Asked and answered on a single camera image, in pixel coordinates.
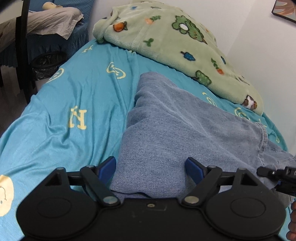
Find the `person's right hand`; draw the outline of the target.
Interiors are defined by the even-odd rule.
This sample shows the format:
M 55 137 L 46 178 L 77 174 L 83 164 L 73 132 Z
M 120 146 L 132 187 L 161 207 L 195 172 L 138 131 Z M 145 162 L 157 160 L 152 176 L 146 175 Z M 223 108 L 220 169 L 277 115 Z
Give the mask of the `person's right hand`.
M 292 212 L 290 214 L 290 223 L 288 224 L 288 232 L 286 238 L 290 241 L 296 241 L 296 201 L 291 205 Z

